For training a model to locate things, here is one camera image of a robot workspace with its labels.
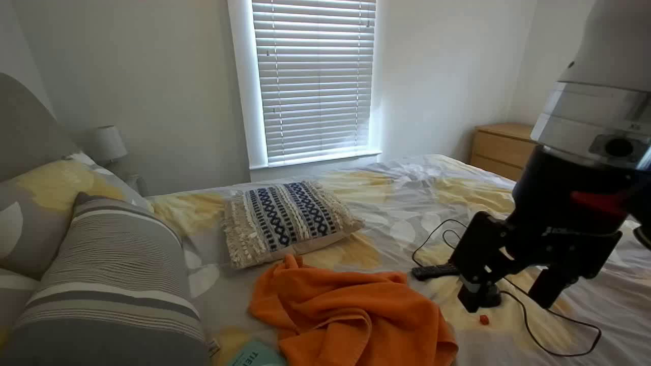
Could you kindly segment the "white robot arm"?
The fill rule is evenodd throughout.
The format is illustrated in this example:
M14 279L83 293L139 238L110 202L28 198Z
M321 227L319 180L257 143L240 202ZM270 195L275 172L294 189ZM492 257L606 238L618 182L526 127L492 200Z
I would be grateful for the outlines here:
M541 270L528 297L554 306L601 272L628 217L649 238L651 0L593 3L532 141L509 217L478 211L450 259L469 313L497 306L497 283L526 267Z

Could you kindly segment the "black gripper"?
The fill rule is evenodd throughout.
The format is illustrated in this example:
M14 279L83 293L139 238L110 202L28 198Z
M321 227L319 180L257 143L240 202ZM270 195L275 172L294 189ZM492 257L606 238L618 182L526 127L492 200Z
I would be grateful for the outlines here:
M545 267L528 297L550 310L580 276L593 279L623 231L577 231L570 227L511 226L480 211L471 217L450 262L462 272L457 300L468 313L499 307L499 279L526 267Z

